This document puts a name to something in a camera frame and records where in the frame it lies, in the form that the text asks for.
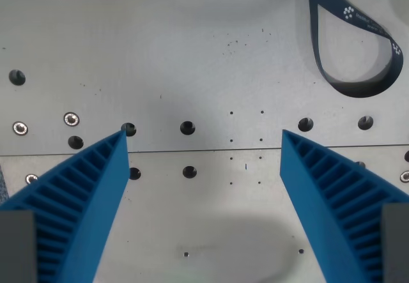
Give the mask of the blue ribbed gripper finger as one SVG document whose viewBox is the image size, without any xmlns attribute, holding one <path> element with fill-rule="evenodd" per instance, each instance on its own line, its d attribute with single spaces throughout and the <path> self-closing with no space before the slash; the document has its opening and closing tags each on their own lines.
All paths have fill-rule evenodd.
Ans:
<svg viewBox="0 0 409 283">
<path fill-rule="evenodd" d="M 61 162 L 1 205 L 32 211 L 39 282 L 92 282 L 129 179 L 116 132 Z"/>
<path fill-rule="evenodd" d="M 283 130 L 280 176 L 327 282 L 383 282 L 383 206 L 408 194 L 356 162 Z"/>
</svg>

